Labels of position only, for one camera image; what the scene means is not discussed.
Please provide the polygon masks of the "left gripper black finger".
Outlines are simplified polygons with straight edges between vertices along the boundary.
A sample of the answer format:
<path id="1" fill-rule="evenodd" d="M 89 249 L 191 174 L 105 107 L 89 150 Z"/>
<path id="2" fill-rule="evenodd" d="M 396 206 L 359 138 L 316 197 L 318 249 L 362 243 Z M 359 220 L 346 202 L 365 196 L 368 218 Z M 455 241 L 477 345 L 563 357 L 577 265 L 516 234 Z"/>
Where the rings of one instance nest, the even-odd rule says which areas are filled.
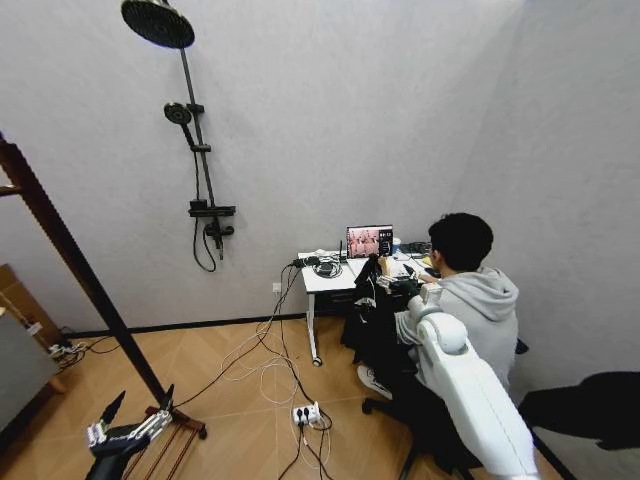
<path id="1" fill-rule="evenodd" d="M 96 447 L 98 444 L 102 444 L 107 440 L 107 430 L 115 418 L 122 401 L 125 397 L 125 392 L 122 391 L 112 402 L 110 402 L 103 410 L 99 420 L 91 424 L 86 430 L 87 444 L 89 447 Z"/>
<path id="2" fill-rule="evenodd" d="M 153 441 L 172 421 L 174 385 L 171 384 L 165 393 L 160 408 L 137 426 L 131 433 L 131 440 Z"/>

